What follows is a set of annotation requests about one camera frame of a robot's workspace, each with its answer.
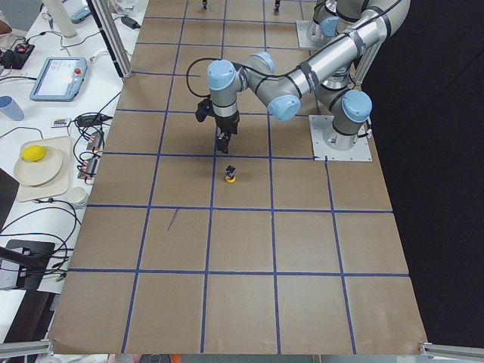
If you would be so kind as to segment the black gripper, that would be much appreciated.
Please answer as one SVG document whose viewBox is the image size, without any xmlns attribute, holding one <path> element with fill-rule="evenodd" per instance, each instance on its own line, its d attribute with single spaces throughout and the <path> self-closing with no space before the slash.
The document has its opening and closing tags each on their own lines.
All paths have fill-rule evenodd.
<svg viewBox="0 0 484 363">
<path fill-rule="evenodd" d="M 215 115 L 217 127 L 221 130 L 216 136 L 216 149 L 224 154 L 228 153 L 228 146 L 232 135 L 237 134 L 237 127 L 240 121 L 239 113 L 230 116 Z"/>
</svg>

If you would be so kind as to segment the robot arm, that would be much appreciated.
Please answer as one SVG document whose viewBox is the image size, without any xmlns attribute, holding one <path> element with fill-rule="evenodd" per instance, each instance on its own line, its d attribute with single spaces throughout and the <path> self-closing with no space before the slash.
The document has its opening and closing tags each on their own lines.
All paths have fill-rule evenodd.
<svg viewBox="0 0 484 363">
<path fill-rule="evenodd" d="M 337 0 L 317 1 L 308 35 L 316 44 L 326 44 L 335 36 L 338 21 Z"/>
<path fill-rule="evenodd" d="M 322 47 L 293 70 L 276 74 L 275 63 L 265 51 L 251 54 L 239 63 L 215 60 L 207 67 L 210 90 L 197 105 L 196 118 L 214 117 L 220 133 L 216 148 L 228 152 L 231 136 L 240 120 L 237 93 L 247 89 L 280 121 L 292 119 L 301 108 L 301 98 L 312 93 L 334 112 L 326 132 L 328 144 L 349 150 L 361 124 L 371 112 L 371 99 L 348 87 L 351 63 L 372 61 L 378 47 L 392 36 L 407 17 L 409 1 L 318 1 L 313 22 L 323 35 Z"/>
</svg>

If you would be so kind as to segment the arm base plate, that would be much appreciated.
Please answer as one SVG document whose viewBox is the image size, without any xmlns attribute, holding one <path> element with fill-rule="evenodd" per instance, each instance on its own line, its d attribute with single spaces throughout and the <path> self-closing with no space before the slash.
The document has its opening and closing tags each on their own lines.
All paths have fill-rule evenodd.
<svg viewBox="0 0 484 363">
<path fill-rule="evenodd" d="M 298 20 L 296 31 L 299 48 L 309 50 L 319 49 L 323 46 L 324 35 L 321 32 L 321 27 L 313 20 Z"/>
<path fill-rule="evenodd" d="M 365 127 L 354 135 L 342 135 L 332 115 L 310 115 L 309 128 L 313 159 L 316 161 L 371 162 L 372 156 Z"/>
</svg>

